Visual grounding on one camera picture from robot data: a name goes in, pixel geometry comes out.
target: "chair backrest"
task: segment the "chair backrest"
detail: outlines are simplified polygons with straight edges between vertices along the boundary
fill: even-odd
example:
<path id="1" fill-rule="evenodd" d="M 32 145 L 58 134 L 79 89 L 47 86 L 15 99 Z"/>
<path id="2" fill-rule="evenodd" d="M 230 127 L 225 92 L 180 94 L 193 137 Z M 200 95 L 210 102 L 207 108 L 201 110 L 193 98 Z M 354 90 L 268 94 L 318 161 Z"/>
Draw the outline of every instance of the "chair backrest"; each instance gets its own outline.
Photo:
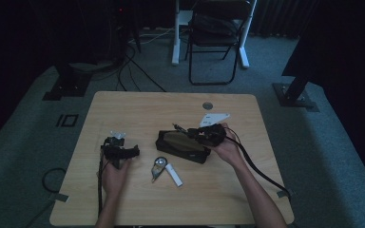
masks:
<path id="1" fill-rule="evenodd" d="M 245 21 L 250 16 L 251 8 L 248 0 L 198 0 L 193 11 L 221 20 Z"/>

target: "person's left hand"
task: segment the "person's left hand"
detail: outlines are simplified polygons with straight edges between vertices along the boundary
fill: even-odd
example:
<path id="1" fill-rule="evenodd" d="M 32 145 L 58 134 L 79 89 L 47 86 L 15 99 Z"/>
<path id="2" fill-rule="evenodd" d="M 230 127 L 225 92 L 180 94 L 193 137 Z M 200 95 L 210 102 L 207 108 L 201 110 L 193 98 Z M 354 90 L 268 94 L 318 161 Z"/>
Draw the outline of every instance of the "person's left hand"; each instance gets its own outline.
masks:
<path id="1" fill-rule="evenodd" d="M 106 157 L 103 157 L 103 165 L 106 168 L 102 174 L 102 186 L 106 191 L 106 200 L 116 200 L 119 197 L 131 162 L 132 159 L 126 160 L 121 169 L 118 170 L 114 165 L 108 163 Z"/>

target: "person's right hand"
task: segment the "person's right hand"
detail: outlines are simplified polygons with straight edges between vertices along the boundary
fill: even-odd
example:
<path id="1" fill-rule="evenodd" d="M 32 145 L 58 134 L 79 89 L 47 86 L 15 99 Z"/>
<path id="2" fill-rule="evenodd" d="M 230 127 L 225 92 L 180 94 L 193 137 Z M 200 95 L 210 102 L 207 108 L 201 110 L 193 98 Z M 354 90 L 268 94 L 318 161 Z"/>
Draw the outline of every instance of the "person's right hand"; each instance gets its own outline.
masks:
<path id="1" fill-rule="evenodd" d="M 236 136 L 228 129 L 227 123 L 222 123 L 221 125 L 226 131 L 226 137 L 235 140 Z M 228 139 L 224 139 L 224 141 L 216 147 L 207 147 L 215 151 L 219 155 L 219 157 L 221 157 L 221 159 L 223 159 L 225 162 L 229 163 L 232 166 L 243 164 L 243 159 L 241 157 L 239 147 L 234 142 Z"/>

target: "gray carpet floor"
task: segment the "gray carpet floor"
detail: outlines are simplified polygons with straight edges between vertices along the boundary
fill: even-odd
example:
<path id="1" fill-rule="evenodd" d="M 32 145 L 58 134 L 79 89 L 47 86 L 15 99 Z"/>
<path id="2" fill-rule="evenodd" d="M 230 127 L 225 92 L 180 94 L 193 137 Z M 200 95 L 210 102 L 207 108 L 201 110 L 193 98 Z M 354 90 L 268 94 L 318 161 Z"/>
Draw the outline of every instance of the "gray carpet floor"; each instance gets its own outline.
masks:
<path id="1" fill-rule="evenodd" d="M 319 108 L 319 112 L 309 112 L 302 107 L 280 106 L 272 87 L 273 83 L 292 82 L 292 77 L 281 77 L 281 72 L 296 44 L 297 40 L 286 38 L 250 36 L 246 42 L 250 67 L 238 67 L 230 85 L 189 84 L 188 63 L 183 59 L 185 43 L 180 64 L 172 66 L 171 37 L 143 40 L 142 53 L 136 52 L 133 60 L 167 92 L 257 97 L 280 173 L 294 192 L 295 223 L 290 227 L 365 227 L 365 168 L 322 88 L 306 86 Z M 206 65 L 205 57 L 198 58 L 196 77 L 229 76 L 231 59 Z M 105 64 L 75 67 L 88 70 Z M 122 90 L 115 72 L 102 72 L 93 75 L 84 97 L 42 101 L 57 77 L 54 67 L 39 76 L 0 131 L 0 227 L 52 227 L 51 193 L 43 187 L 43 176 L 52 168 L 67 169 L 94 93 Z M 161 91 L 132 63 L 123 69 L 121 82 L 131 91 Z M 61 115 L 79 118 L 73 127 L 66 127 L 57 124 Z M 56 173 L 48 178 L 49 187 L 59 188 L 62 180 L 63 174 Z"/>

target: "hand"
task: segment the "hand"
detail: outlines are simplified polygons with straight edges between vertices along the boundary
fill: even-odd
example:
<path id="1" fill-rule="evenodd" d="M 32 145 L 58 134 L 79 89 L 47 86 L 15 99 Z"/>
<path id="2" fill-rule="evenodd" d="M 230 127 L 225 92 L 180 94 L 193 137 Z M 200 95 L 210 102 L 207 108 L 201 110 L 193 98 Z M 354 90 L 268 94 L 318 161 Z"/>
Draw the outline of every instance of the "hand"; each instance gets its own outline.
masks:
<path id="1" fill-rule="evenodd" d="M 226 131 L 226 137 L 235 140 L 236 136 L 228 129 L 227 123 L 221 124 Z M 243 164 L 243 159 L 241 157 L 239 147 L 232 141 L 228 139 L 224 139 L 221 144 L 219 144 L 216 147 L 213 146 L 207 146 L 209 149 L 212 149 L 215 151 L 221 159 L 223 159 L 225 162 L 229 163 L 232 166 Z"/>
<path id="2" fill-rule="evenodd" d="M 132 159 L 126 160 L 122 168 L 118 170 L 114 165 L 108 163 L 106 157 L 103 157 L 103 165 L 106 168 L 102 174 L 102 185 L 106 191 L 106 200 L 116 200 L 119 197 L 125 184 L 127 170 L 131 162 Z"/>

